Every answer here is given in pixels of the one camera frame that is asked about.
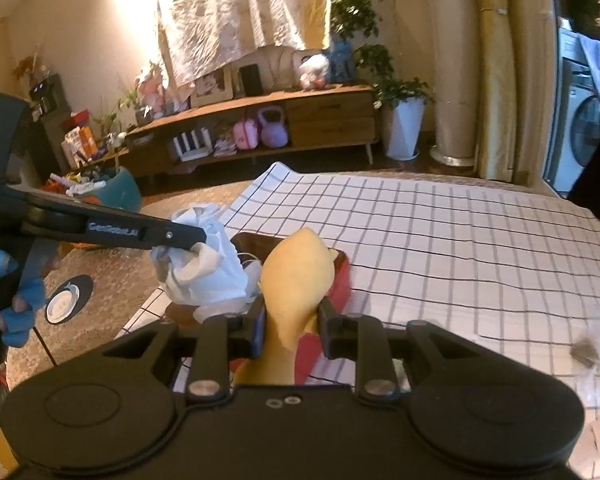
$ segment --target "patterned tablecloth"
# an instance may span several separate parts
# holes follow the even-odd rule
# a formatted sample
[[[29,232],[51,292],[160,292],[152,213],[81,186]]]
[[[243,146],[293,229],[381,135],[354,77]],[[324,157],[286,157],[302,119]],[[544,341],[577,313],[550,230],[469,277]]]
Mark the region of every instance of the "patterned tablecloth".
[[[392,325],[438,323],[554,375],[578,392],[587,423],[600,416],[600,376],[584,390],[570,356],[574,340],[600,319],[600,222],[588,210],[532,194],[298,174],[275,163],[221,221],[229,237],[285,237],[311,227],[351,260],[347,312]],[[169,303],[157,289],[120,335],[157,319]],[[175,390],[184,388],[186,364]],[[321,358],[312,376],[352,383],[354,363]],[[577,469],[600,479],[600,453]]]

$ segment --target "wooden floor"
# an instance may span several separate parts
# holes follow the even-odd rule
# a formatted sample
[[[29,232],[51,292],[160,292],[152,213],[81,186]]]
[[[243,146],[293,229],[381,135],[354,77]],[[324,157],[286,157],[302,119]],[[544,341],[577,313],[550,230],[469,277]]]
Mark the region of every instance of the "wooden floor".
[[[277,160],[299,173],[393,170],[476,177],[474,168],[450,168],[433,160],[429,155],[433,143],[432,135],[423,135],[419,143],[420,155],[409,162],[399,162],[388,158],[382,151],[382,143],[378,142],[373,146],[374,163],[372,166],[369,165],[366,159],[364,146],[353,146],[261,156],[256,159],[255,164],[249,159],[227,161],[222,164],[209,164],[196,168],[191,174],[156,175],[152,182],[147,178],[140,178],[138,185],[142,191],[142,196],[144,196],[143,203],[147,205],[191,189],[253,180]]]

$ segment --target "white planter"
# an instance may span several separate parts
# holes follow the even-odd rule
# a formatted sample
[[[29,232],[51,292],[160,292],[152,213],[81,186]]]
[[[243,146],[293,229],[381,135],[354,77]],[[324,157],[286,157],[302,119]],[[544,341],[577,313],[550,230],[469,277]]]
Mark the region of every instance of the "white planter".
[[[386,156],[395,160],[411,160],[416,157],[423,116],[423,98],[407,99],[397,107],[384,111],[382,142]]]

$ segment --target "hand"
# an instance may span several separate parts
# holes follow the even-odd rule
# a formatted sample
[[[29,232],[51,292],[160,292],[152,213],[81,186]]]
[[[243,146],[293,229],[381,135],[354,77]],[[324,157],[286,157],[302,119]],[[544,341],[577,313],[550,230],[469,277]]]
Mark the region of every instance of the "hand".
[[[49,270],[57,268],[58,264],[59,259],[53,258],[48,265]],[[13,272],[17,267],[17,263],[7,253],[0,251],[0,278]],[[2,342],[7,346],[22,348],[36,322],[36,311],[45,304],[45,285],[42,278],[21,283],[18,293],[11,301],[11,306],[0,311]]]

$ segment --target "screw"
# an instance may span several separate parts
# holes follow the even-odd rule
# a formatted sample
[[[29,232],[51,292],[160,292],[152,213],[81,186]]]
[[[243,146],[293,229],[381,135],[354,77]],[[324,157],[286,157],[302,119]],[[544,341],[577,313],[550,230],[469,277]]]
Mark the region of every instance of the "screw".
[[[189,385],[189,393],[198,397],[213,397],[219,391],[220,384],[212,380],[193,381]]]
[[[280,399],[267,399],[267,402],[264,403],[268,408],[272,408],[274,410],[279,410],[282,408],[282,401]]]
[[[285,397],[285,404],[289,404],[291,406],[294,406],[295,404],[300,404],[302,402],[302,397],[299,397],[297,395],[289,395],[288,397]]]
[[[374,397],[389,397],[395,393],[395,384],[386,379],[372,379],[365,384],[365,391]]]

